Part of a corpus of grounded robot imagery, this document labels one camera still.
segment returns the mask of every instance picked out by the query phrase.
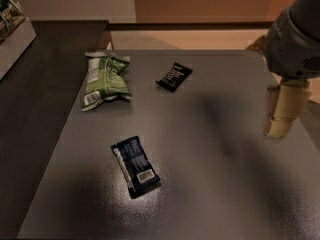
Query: robot vent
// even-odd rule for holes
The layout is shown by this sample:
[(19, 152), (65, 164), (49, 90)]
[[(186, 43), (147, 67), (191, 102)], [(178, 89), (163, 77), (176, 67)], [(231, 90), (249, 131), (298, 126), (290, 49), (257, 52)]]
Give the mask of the robot vent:
[(303, 61), (303, 67), (309, 71), (320, 71), (320, 57), (312, 56)]

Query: green packet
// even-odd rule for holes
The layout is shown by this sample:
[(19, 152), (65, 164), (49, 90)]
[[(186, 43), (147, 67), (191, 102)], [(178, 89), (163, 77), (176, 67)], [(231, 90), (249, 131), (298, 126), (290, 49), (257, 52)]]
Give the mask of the green packet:
[(122, 97), (130, 99), (132, 94), (121, 74), (129, 66), (127, 58), (119, 58), (107, 52), (87, 52), (88, 61), (86, 92), (81, 110), (88, 111), (105, 101)]

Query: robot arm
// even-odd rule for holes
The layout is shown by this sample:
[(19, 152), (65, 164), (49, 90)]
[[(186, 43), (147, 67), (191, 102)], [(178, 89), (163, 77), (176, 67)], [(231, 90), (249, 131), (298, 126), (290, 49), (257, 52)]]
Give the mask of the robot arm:
[(268, 68), (282, 77), (267, 135), (284, 137), (320, 76), (320, 0), (296, 0), (270, 28), (264, 46)]

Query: black packet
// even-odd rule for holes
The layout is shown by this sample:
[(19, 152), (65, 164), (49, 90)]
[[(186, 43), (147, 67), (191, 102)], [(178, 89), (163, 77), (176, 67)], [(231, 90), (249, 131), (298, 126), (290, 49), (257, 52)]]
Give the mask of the black packet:
[(149, 162), (138, 136), (112, 145), (111, 149), (118, 159), (132, 197), (148, 192), (149, 187), (160, 181), (160, 177)]
[(174, 92), (193, 70), (179, 63), (174, 63), (172, 69), (157, 84)]

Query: white cardboard box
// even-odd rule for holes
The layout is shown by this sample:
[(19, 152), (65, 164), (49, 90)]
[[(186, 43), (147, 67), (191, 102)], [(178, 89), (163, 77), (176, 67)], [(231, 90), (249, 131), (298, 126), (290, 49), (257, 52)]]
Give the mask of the white cardboard box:
[(30, 18), (0, 45), (0, 80), (36, 37)]

